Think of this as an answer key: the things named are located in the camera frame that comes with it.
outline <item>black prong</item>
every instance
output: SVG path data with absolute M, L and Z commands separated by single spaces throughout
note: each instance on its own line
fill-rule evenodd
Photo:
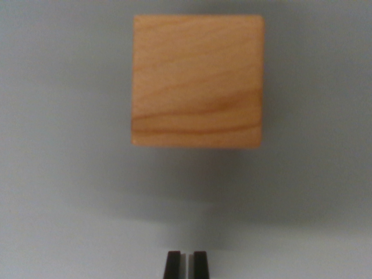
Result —
M 194 252 L 194 279 L 209 279 L 207 252 Z
M 163 279 L 180 279 L 181 252 L 169 251 Z

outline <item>white surface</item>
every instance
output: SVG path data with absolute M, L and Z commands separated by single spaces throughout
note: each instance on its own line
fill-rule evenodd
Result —
M 372 5 L 0 3 L 0 278 L 372 278 Z M 136 13 L 261 13 L 256 151 L 130 145 Z

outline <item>gray surface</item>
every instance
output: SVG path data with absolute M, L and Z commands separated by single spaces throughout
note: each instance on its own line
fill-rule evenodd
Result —
M 372 4 L 0 3 L 0 277 L 372 278 Z M 255 151 L 130 145 L 136 13 L 260 13 Z

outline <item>block face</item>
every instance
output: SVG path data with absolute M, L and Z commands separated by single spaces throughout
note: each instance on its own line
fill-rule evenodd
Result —
M 260 16 L 136 16 L 132 143 L 259 146 L 263 45 Z

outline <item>wood grain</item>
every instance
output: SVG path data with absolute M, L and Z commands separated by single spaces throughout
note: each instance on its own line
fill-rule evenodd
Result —
M 136 16 L 132 143 L 258 147 L 263 47 L 261 16 Z

